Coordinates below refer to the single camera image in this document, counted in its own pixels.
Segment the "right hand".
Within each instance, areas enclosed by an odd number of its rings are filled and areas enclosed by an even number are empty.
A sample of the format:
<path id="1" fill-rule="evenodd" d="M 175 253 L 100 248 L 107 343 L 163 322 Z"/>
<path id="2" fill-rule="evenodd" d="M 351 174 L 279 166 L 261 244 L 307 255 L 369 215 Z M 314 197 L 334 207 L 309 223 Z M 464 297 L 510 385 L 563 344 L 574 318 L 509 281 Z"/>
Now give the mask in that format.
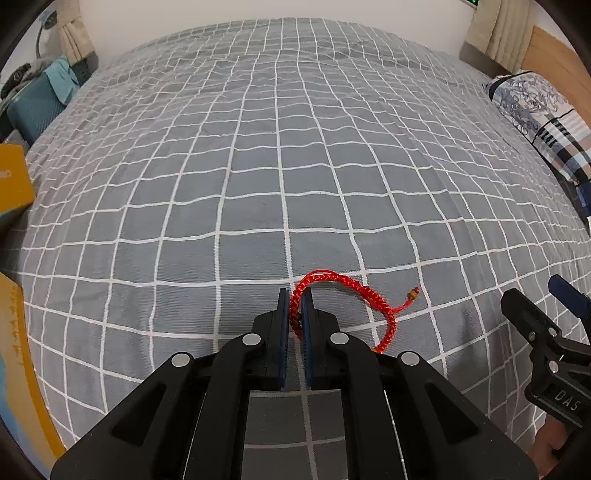
<path id="1" fill-rule="evenodd" d="M 568 440 L 571 430 L 550 414 L 537 431 L 534 443 L 527 454 L 536 466 L 538 478 L 543 479 L 558 464 L 554 451 L 560 450 Z"/>

